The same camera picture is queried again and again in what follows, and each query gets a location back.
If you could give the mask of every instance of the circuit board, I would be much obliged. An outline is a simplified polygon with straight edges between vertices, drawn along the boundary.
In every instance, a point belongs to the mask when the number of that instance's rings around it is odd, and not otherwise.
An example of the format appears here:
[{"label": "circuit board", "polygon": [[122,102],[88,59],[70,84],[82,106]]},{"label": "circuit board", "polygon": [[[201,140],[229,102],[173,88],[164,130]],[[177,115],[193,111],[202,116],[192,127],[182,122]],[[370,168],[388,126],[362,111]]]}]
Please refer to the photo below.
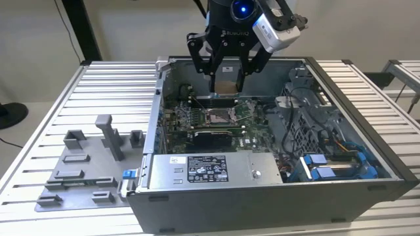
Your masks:
[{"label": "circuit board", "polygon": [[[165,114],[168,154],[244,150],[276,152],[274,137],[261,109],[262,106],[252,99],[236,99],[230,108],[192,108],[180,102],[166,109]],[[222,137],[224,143],[197,145],[197,135],[209,134]]]}]

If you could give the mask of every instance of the black stand base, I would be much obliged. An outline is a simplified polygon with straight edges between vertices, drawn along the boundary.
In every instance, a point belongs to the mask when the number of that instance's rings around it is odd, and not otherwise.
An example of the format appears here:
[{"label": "black stand base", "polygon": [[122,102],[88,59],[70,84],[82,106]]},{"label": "black stand base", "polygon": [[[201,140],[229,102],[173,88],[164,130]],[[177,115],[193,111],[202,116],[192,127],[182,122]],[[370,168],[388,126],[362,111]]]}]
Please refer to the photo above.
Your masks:
[{"label": "black stand base", "polygon": [[0,129],[16,125],[28,115],[28,108],[21,103],[0,104]]}]

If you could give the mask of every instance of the orange wire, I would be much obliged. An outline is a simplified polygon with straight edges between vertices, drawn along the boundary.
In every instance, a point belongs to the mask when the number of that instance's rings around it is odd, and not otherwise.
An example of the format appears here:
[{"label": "orange wire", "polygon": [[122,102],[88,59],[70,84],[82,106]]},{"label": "orange wire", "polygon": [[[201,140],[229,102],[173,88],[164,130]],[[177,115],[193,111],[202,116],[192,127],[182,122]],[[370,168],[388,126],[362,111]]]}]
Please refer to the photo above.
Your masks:
[{"label": "orange wire", "polygon": [[336,144],[342,148],[344,151],[349,151],[337,141],[336,141]]}]

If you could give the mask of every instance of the robotic arm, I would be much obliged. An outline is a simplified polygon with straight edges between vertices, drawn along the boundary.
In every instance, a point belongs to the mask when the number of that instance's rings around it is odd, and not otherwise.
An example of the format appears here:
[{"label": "robotic arm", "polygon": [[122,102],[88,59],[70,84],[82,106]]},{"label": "robotic arm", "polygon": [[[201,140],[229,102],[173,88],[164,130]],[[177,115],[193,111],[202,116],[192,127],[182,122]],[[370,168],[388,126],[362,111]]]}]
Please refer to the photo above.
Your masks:
[{"label": "robotic arm", "polygon": [[[186,45],[197,73],[209,75],[214,92],[214,74],[224,57],[240,58],[236,91],[242,91],[245,76],[258,73],[274,51],[286,48],[305,29],[306,18],[293,14],[285,0],[209,0],[205,32],[189,33]],[[200,50],[210,57],[205,61]],[[249,51],[258,50],[249,60]]]}]

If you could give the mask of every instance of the metal slats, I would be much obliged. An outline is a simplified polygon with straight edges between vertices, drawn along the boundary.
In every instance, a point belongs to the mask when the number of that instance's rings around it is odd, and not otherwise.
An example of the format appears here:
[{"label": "metal slats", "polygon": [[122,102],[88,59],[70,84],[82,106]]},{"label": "metal slats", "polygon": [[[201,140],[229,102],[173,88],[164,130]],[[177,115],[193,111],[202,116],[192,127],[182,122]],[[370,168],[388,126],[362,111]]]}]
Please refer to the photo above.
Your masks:
[{"label": "metal slats", "polygon": [[[420,151],[416,149],[420,145],[418,131],[353,68],[338,60],[321,61],[320,65],[404,163],[414,173],[418,172],[420,177]],[[86,136],[100,135],[100,130],[93,125],[96,115],[108,114],[109,111],[113,115],[113,127],[120,134],[148,125],[156,82],[154,63],[93,62],[76,79],[72,92],[52,115],[0,194],[0,235],[22,235],[25,233],[21,232],[29,231],[42,232],[42,235],[56,235],[57,231],[61,235],[126,235],[142,232],[128,207],[44,213],[33,211],[42,183],[49,178],[64,149],[66,130],[76,128],[84,130]],[[420,186],[400,200],[376,204],[350,224],[308,225],[216,234],[298,235],[300,231],[305,231],[305,235],[414,235],[420,232],[418,213]]]},{"label": "metal slats", "polygon": [[406,62],[404,60],[400,61],[402,66],[409,70],[417,77],[420,77],[420,61],[417,62]]}]

